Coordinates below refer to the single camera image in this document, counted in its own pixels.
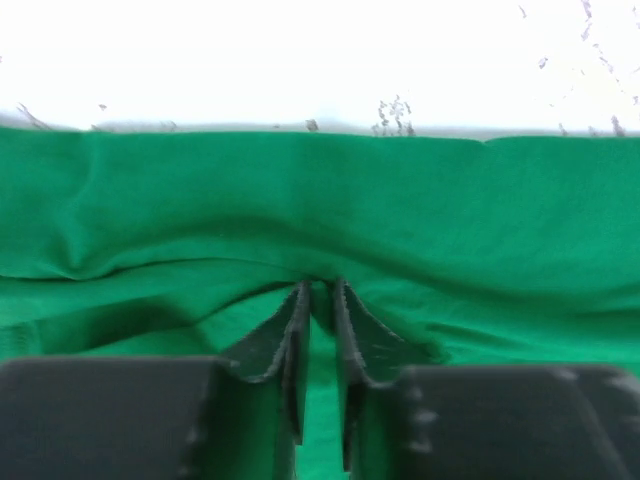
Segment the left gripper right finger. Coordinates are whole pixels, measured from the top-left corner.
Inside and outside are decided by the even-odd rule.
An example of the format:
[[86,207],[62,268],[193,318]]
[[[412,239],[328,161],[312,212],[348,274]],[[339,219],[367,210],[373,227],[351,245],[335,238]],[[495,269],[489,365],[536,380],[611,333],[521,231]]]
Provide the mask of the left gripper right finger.
[[351,475],[425,475],[433,446],[423,349],[363,304],[344,279],[334,287],[343,468]]

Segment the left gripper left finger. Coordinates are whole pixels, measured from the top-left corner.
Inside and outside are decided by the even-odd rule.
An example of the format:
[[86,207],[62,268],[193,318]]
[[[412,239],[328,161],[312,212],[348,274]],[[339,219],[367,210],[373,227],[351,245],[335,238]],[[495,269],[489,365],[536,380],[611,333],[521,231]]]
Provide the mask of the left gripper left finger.
[[310,285],[226,349],[219,384],[219,477],[293,479],[302,444],[310,337]]

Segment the green t shirt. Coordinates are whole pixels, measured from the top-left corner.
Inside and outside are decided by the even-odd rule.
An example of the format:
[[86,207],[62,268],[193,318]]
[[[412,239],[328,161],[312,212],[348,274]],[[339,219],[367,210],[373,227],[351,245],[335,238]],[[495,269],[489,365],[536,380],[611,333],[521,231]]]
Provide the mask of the green t shirt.
[[454,364],[639,368],[639,142],[1,132],[1,356],[206,354],[302,280],[302,479],[343,477],[328,284]]

